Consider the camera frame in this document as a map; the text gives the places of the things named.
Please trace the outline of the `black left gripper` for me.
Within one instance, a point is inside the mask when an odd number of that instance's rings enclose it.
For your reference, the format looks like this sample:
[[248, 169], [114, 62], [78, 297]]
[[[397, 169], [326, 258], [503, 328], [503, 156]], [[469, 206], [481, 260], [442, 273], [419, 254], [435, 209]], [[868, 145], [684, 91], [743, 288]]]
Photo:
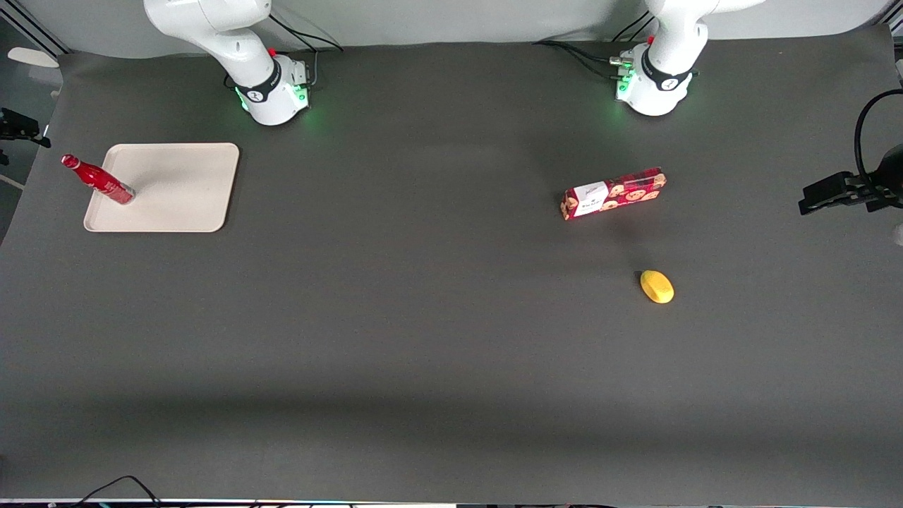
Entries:
[[866, 205], [868, 212], [885, 208], [902, 209], [902, 145], [884, 154], [874, 171], [865, 171], [860, 144], [854, 145], [854, 160], [860, 187], [850, 171], [839, 171], [803, 189], [800, 215], [836, 206]]

